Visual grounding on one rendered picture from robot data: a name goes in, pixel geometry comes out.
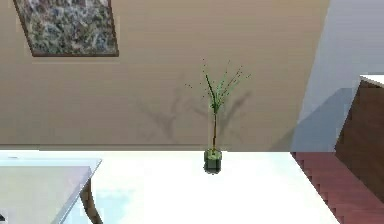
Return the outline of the dark brown wooden cupboard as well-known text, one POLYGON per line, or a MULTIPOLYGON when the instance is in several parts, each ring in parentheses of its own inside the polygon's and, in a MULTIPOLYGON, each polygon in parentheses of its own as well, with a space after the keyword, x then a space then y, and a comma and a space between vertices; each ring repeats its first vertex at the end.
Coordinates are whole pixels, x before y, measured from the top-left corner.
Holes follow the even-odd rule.
POLYGON ((384 74, 362 74, 335 145, 337 158, 384 204, 384 74))

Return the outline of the white table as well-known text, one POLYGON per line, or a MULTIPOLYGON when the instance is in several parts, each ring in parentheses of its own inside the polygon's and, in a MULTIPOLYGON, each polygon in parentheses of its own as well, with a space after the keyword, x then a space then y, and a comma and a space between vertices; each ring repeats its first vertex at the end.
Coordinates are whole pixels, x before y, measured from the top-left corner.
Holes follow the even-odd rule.
MULTIPOLYGON (((7 158, 98 158, 103 224, 339 224, 287 152, 226 152, 218 174, 200 151, 16 151, 7 158)), ((64 224, 92 224, 77 201, 64 224)))

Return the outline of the green house plant in pot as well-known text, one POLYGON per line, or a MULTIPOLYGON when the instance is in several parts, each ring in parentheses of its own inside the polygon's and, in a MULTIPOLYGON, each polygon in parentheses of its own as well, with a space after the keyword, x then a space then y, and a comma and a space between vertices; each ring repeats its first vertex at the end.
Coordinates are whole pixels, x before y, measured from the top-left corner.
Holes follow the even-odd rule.
POLYGON ((198 97, 186 101, 186 106, 188 111, 205 117, 208 121, 209 143, 204 149, 203 168, 206 173, 212 175, 218 174, 222 169, 223 145, 219 143, 220 136, 229 124, 230 117, 247 95, 236 99, 228 112, 227 104, 232 99, 233 92, 239 89, 239 85, 252 77, 251 73, 244 71, 242 65, 230 71, 230 63, 228 60, 223 74, 216 79, 211 76, 207 60, 203 58, 197 85, 186 84, 189 89, 201 90, 198 97))

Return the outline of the framed mottled wall picture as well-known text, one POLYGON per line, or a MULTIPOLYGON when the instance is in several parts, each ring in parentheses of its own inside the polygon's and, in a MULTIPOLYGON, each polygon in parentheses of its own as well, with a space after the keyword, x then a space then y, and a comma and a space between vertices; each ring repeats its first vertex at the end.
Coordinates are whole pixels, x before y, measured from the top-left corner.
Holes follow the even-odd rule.
POLYGON ((33 57, 118 57, 111 0, 12 0, 33 57))

